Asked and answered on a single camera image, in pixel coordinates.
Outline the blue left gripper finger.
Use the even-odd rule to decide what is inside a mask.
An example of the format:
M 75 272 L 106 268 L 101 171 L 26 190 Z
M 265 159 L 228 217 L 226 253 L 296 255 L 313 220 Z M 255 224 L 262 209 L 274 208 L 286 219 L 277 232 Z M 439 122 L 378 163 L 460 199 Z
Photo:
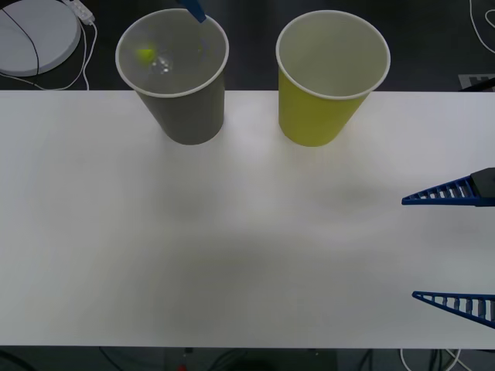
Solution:
M 199 23 L 204 22 L 207 17 L 198 0 L 176 0 L 182 5 Z

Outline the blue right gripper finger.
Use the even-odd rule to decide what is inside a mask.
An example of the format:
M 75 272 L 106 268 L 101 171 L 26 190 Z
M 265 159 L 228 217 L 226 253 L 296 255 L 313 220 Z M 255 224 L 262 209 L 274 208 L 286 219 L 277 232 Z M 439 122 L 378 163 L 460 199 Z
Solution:
M 413 193 L 401 204 L 494 207 L 494 168 Z
M 493 294 L 456 294 L 414 291 L 411 296 L 448 313 L 494 328 Z

